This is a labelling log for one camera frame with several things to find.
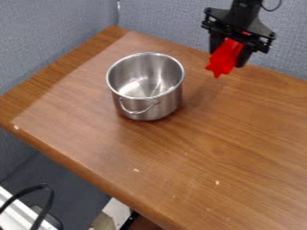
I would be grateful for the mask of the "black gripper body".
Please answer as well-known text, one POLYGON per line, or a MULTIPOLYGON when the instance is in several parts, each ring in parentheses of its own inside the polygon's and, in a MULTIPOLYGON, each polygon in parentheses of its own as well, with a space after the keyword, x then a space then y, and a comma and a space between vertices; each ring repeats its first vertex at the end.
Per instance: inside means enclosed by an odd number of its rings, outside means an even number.
POLYGON ((276 33, 262 23, 259 18, 264 0, 232 0, 230 9, 207 7, 202 28, 224 34, 226 39, 251 46, 254 52, 267 53, 276 33))

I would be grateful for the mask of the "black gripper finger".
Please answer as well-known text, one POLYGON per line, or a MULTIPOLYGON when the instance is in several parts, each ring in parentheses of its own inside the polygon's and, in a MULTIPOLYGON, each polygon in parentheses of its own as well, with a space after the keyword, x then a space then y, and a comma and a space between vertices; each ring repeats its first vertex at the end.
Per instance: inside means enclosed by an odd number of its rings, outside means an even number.
POLYGON ((239 56, 236 57, 236 67, 244 67, 252 53, 254 48, 251 46, 244 45, 239 53, 239 56))
POLYGON ((219 48, 220 44, 224 42, 226 36, 218 31, 210 32, 210 53, 214 53, 219 48))

